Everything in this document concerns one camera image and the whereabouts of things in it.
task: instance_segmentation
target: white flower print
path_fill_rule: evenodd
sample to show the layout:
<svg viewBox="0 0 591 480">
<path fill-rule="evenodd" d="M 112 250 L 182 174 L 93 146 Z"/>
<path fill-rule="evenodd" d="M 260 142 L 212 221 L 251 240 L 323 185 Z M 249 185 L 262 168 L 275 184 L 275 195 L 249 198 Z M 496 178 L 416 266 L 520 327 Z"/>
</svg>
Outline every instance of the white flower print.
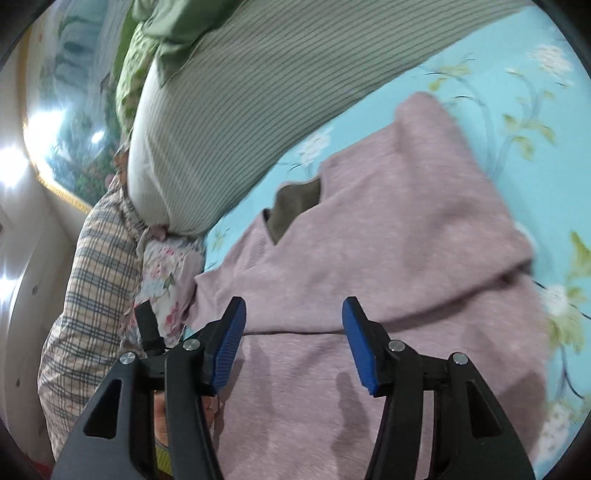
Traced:
<svg viewBox="0 0 591 480">
<path fill-rule="evenodd" d="M 552 407 L 538 440 L 535 463 L 548 462 L 556 457 L 569 438 L 570 418 L 571 412 L 564 405 L 557 403 Z"/>
<path fill-rule="evenodd" d="M 565 58 L 562 48 L 554 45 L 538 45 L 535 52 L 528 53 L 528 57 L 537 61 L 540 68 L 558 82 L 565 82 L 565 75 L 573 71 L 573 65 Z"/>
<path fill-rule="evenodd" d="M 564 285 L 550 285 L 542 295 L 544 305 L 553 317 L 560 317 L 569 311 L 569 297 Z"/>
<path fill-rule="evenodd" d="M 318 130 L 306 138 L 297 151 L 301 157 L 302 166 L 306 167 L 310 165 L 330 145 L 331 131 L 332 128 L 326 128 L 323 131 Z"/>
</svg>

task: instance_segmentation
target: light blue bed sheet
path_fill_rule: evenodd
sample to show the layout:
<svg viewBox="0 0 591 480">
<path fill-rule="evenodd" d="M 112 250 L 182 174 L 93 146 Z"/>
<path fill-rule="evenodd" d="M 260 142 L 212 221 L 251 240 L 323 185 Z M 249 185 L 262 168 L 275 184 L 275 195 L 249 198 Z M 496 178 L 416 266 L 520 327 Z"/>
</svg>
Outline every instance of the light blue bed sheet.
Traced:
<svg viewBox="0 0 591 480">
<path fill-rule="evenodd" d="M 540 321 L 553 352 L 548 420 L 534 462 L 539 479 L 591 408 L 591 319 L 584 313 L 591 313 L 591 80 L 537 7 L 469 35 L 289 150 L 209 232 L 206 270 L 273 205 L 283 182 L 312 178 L 328 156 L 390 124 L 396 106 L 417 91 L 431 92 L 457 119 L 534 246 L 534 277 L 547 308 Z"/>
</svg>

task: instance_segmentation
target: painted wall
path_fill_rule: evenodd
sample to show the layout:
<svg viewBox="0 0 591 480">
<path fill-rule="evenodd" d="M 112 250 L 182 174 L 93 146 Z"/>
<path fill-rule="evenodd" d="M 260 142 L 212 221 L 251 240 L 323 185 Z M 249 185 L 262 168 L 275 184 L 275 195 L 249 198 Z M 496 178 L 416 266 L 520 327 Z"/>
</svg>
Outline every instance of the painted wall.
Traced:
<svg viewBox="0 0 591 480">
<path fill-rule="evenodd" d="M 18 55 L 16 49 L 0 72 L 0 150 L 24 152 Z M 74 250 L 49 195 L 31 167 L 15 186 L 0 183 L 0 278 L 19 280 L 12 299 L 0 304 L 0 416 L 19 447 L 44 462 L 52 456 L 37 396 L 37 371 L 48 328 L 61 310 Z"/>
</svg>

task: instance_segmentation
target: pink blanket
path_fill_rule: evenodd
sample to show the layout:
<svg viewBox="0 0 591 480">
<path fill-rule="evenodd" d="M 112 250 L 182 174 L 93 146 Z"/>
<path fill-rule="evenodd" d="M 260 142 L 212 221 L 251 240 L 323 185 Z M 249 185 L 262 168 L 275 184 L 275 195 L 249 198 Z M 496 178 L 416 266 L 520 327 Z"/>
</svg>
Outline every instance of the pink blanket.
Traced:
<svg viewBox="0 0 591 480">
<path fill-rule="evenodd" d="M 531 451 L 547 356 L 523 272 L 531 250 L 447 112 L 415 94 L 319 176 L 320 203 L 277 245 L 259 215 L 218 269 L 195 278 L 194 329 L 232 296 L 248 312 L 217 424 L 226 478 L 363 477 L 383 403 L 361 387 L 342 335 L 347 296 L 419 353 L 466 352 Z"/>
</svg>

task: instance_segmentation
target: green floral pillowcase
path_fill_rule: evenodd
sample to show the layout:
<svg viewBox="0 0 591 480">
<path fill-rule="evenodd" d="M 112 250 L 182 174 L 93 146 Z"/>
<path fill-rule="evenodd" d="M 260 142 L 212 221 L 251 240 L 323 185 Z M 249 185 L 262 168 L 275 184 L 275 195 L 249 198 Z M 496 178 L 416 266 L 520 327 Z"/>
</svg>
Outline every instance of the green floral pillowcase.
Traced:
<svg viewBox="0 0 591 480">
<path fill-rule="evenodd" d="M 158 40 L 144 34 L 143 25 L 140 23 L 135 27 L 115 92 L 117 119 L 124 138 L 129 138 L 134 126 L 139 97 L 142 94 L 156 50 L 160 45 Z"/>
</svg>

